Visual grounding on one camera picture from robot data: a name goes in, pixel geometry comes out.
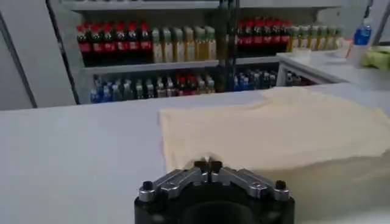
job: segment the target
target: bottle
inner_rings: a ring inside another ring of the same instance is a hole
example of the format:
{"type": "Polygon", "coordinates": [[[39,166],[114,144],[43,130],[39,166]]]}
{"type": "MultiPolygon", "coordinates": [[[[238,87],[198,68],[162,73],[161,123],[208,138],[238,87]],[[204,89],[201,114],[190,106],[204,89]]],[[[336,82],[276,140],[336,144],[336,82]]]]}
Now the bottle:
{"type": "Polygon", "coordinates": [[[127,48],[129,50],[128,63],[141,63],[142,61],[140,60],[140,42],[138,41],[137,24],[134,21],[131,21],[129,23],[127,29],[127,48]]]}
{"type": "Polygon", "coordinates": [[[152,46],[152,36],[149,32],[149,26],[145,21],[141,22],[141,35],[140,35],[140,45],[141,45],[141,54],[144,63],[153,63],[153,46],[152,46]]]}
{"type": "Polygon", "coordinates": [[[217,59],[217,44],[215,40],[215,30],[214,28],[207,26],[206,27],[207,34],[207,49],[208,49],[208,59],[216,60],[217,59]]]}
{"type": "Polygon", "coordinates": [[[299,47],[299,32],[300,29],[297,26],[291,27],[291,38],[289,44],[289,52],[293,51],[294,48],[299,47]]]}
{"type": "Polygon", "coordinates": [[[184,42],[184,59],[185,61],[195,61],[195,42],[194,31],[189,27],[184,27],[185,42],[184,42]]]}
{"type": "Polygon", "coordinates": [[[309,35],[309,43],[308,48],[312,51],[316,50],[317,47],[317,38],[318,38],[318,26],[311,26],[310,27],[310,35],[309,35]]]}
{"type": "Polygon", "coordinates": [[[245,57],[245,47],[244,47],[244,21],[240,21],[238,23],[237,29],[237,53],[239,57],[245,57]]]}
{"type": "Polygon", "coordinates": [[[173,46],[172,46],[172,38],[171,32],[168,28],[163,28],[162,30],[163,36],[163,61],[164,62],[173,62],[173,46]]]}
{"type": "Polygon", "coordinates": [[[174,62],[184,61],[184,43],[183,31],[178,28],[172,28],[173,33],[173,60],[174,62]]]}
{"type": "Polygon", "coordinates": [[[163,62],[163,49],[160,41],[160,33],[158,29],[154,28],[152,30],[152,38],[153,38],[153,60],[154,63],[162,63],[163,62]]]}
{"type": "Polygon", "coordinates": [[[147,98],[154,98],[154,85],[150,79],[146,81],[147,98]]]}
{"type": "Polygon", "coordinates": [[[124,100],[132,100],[133,99],[133,91],[131,87],[132,82],[130,80],[126,80],[123,84],[123,99],[124,100]]]}
{"type": "Polygon", "coordinates": [[[282,23],[280,22],[279,19],[276,19],[272,23],[271,27],[271,35],[272,35],[272,40],[271,40],[271,52],[272,55],[276,55],[276,53],[279,52],[280,50],[280,26],[282,23]]]}
{"type": "Polygon", "coordinates": [[[95,24],[91,27],[91,42],[92,42],[92,50],[93,50],[93,58],[96,64],[100,64],[103,59],[104,53],[104,45],[103,45],[103,37],[101,35],[100,27],[95,24]]]}
{"type": "Polygon", "coordinates": [[[137,81],[135,85],[135,91],[136,91],[136,98],[137,99],[143,99],[144,98],[144,90],[142,88],[142,81],[137,81]]]}
{"type": "Polygon", "coordinates": [[[96,89],[91,89],[91,103],[100,103],[100,97],[96,89]]]}
{"type": "Polygon", "coordinates": [[[156,90],[158,98],[166,97],[167,90],[164,88],[164,83],[161,78],[158,78],[157,80],[156,90]]]}
{"type": "Polygon", "coordinates": [[[124,31],[124,22],[116,24],[115,41],[117,49],[117,59],[120,62],[124,62],[127,57],[127,42],[126,32],[124,31]]]}
{"type": "Polygon", "coordinates": [[[253,48],[255,49],[255,52],[257,55],[262,54],[262,47],[263,47],[263,26],[264,21],[262,19],[256,19],[255,25],[253,27],[253,48]]]}
{"type": "Polygon", "coordinates": [[[299,35],[299,48],[307,49],[309,42],[309,27],[301,26],[300,27],[300,35],[299,35]]]}
{"type": "Polygon", "coordinates": [[[114,84],[112,86],[112,100],[114,102],[119,102],[123,100],[122,94],[119,90],[119,86],[117,84],[114,84]]]}
{"type": "Polygon", "coordinates": [[[105,60],[109,65],[112,65],[115,63],[115,41],[114,41],[114,35],[113,35],[113,29],[111,24],[107,23],[104,25],[104,35],[103,35],[103,42],[104,42],[104,54],[105,54],[105,60]]]}
{"type": "Polygon", "coordinates": [[[88,41],[87,30],[84,26],[77,26],[77,42],[81,55],[83,56],[84,64],[86,66],[90,65],[92,47],[91,43],[88,41]]]}
{"type": "Polygon", "coordinates": [[[319,36],[317,38],[317,51],[323,51],[325,50],[326,44],[327,44],[327,35],[328,35],[328,27],[327,26],[320,26],[319,27],[319,36]]]}
{"type": "Polygon", "coordinates": [[[168,77],[166,80],[166,96],[167,97],[176,96],[173,82],[172,82],[172,79],[170,77],[168,77]]]}
{"type": "Polygon", "coordinates": [[[244,51],[245,54],[248,56],[251,56],[253,54],[252,49],[252,40],[253,40],[253,28],[254,28],[254,22],[249,19],[245,23],[245,29],[244,29],[244,51]]]}
{"type": "Polygon", "coordinates": [[[285,21],[280,27],[280,52],[286,52],[290,39],[290,21],[285,21]]]}
{"type": "Polygon", "coordinates": [[[271,43],[272,43],[272,21],[270,19],[266,20],[266,24],[263,30],[263,50],[266,55],[272,55],[271,43]]]}
{"type": "Polygon", "coordinates": [[[109,86],[103,87],[103,100],[102,101],[105,103],[112,102],[112,94],[111,94],[109,86]]]}

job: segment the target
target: white shelf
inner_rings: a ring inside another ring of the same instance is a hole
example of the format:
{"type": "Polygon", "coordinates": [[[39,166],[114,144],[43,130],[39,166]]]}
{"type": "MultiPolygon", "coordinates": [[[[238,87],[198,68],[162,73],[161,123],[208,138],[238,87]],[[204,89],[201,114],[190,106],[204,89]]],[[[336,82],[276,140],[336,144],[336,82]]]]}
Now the white shelf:
{"type": "Polygon", "coordinates": [[[364,1],[349,0],[240,0],[241,8],[313,8],[365,6],[364,1]]]}
{"type": "Polygon", "coordinates": [[[270,57],[253,57],[253,58],[237,58],[236,65],[249,65],[249,64],[261,64],[261,63],[276,63],[279,62],[279,58],[276,56],[270,57]]]}
{"type": "Polygon", "coordinates": [[[106,67],[90,67],[83,68],[83,73],[88,75],[93,74],[109,74],[123,72],[143,72],[143,71],[158,71],[186,68],[204,68],[215,67],[219,64],[218,60],[211,61],[191,61],[191,62],[174,62],[174,63],[157,63],[143,65],[118,65],[106,67]]]}
{"type": "Polygon", "coordinates": [[[63,1],[62,5],[72,11],[216,9],[219,1],[63,1]]]}

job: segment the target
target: white countertop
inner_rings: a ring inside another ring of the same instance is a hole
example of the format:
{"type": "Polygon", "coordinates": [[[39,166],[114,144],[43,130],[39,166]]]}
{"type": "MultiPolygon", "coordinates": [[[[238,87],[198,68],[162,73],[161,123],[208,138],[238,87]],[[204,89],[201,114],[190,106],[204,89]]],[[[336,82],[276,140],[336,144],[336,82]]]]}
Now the white countertop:
{"type": "Polygon", "coordinates": [[[292,57],[291,53],[278,54],[280,61],[303,69],[334,83],[349,82],[370,89],[390,89],[390,71],[374,68],[355,68],[335,51],[317,51],[310,59],[292,57]]]}
{"type": "MultiPolygon", "coordinates": [[[[310,88],[390,115],[390,92],[310,88]]],[[[159,109],[259,99],[248,91],[0,112],[0,223],[133,223],[138,187],[165,173],[159,109]]]]}

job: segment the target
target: yellow bottle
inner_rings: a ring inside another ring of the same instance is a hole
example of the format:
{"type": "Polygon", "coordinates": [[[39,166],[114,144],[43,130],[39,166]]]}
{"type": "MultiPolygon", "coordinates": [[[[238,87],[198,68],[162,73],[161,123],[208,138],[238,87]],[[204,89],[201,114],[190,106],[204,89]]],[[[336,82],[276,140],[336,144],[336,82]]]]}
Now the yellow bottle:
{"type": "Polygon", "coordinates": [[[174,62],[184,61],[183,31],[178,28],[172,28],[173,33],[173,60],[174,62]]]}
{"type": "Polygon", "coordinates": [[[186,26],[184,30],[184,59],[185,61],[195,61],[195,42],[194,42],[194,31],[186,26]]]}

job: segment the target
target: cloth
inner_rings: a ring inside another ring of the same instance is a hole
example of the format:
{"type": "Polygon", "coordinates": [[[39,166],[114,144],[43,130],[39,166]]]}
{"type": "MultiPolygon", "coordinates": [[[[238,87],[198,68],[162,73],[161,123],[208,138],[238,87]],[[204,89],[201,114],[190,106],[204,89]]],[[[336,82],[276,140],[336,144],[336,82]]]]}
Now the cloth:
{"type": "Polygon", "coordinates": [[[390,206],[382,194],[390,121],[381,110],[304,88],[261,94],[266,100],[253,105],[161,110],[167,171],[210,156],[285,180],[299,223],[390,206]]]}

